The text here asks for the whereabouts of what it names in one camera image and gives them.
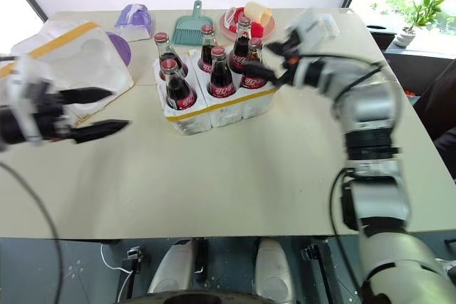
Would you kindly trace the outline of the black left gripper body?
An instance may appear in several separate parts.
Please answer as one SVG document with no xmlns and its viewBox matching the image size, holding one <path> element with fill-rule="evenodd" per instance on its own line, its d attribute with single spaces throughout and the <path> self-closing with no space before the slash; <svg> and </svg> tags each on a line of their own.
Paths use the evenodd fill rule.
<svg viewBox="0 0 456 304">
<path fill-rule="evenodd" d="M 73 90 L 61 90 L 38 97 L 38 130 L 45 141 L 72 139 L 73 128 L 65 113 L 65 106 L 71 104 Z"/>
</svg>

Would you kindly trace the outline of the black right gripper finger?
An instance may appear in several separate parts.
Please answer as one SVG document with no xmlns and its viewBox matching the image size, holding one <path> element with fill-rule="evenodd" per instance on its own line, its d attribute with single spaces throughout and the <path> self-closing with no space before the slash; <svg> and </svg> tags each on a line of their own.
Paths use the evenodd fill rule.
<svg viewBox="0 0 456 304">
<path fill-rule="evenodd" d="M 266 48 L 277 56 L 289 56 L 290 50 L 284 43 L 278 41 L 268 43 Z"/>
<path fill-rule="evenodd" d="M 266 67 L 259 61 L 247 61 L 244 64 L 244 73 L 250 78 L 262 79 L 272 85 L 281 85 L 281 79 L 277 78 L 274 70 Z"/>
</svg>

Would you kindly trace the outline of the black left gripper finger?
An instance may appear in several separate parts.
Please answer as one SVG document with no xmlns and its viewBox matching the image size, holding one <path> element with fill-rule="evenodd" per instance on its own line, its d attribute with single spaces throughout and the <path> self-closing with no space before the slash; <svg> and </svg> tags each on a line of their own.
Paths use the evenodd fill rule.
<svg viewBox="0 0 456 304">
<path fill-rule="evenodd" d="M 90 142 L 114 135 L 128 125 L 128 120 L 103 120 L 86 127 L 71 129 L 68 138 L 77 144 Z"/>
<path fill-rule="evenodd" d="M 88 87 L 59 92 L 65 105 L 96 103 L 110 97 L 113 92 L 104 88 Z"/>
</svg>

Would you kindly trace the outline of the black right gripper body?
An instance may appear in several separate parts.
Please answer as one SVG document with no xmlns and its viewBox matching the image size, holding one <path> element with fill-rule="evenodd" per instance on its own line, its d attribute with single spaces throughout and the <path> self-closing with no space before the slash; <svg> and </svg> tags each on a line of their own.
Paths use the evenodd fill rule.
<svg viewBox="0 0 456 304">
<path fill-rule="evenodd" d="M 299 61 L 301 60 L 299 45 L 301 43 L 301 38 L 296 29 L 292 30 L 289 33 L 288 38 L 281 43 L 281 52 L 284 57 L 284 62 L 282 63 L 285 72 L 280 77 L 279 85 L 293 85 L 294 77 L 296 74 L 296 69 L 298 67 Z"/>
</svg>

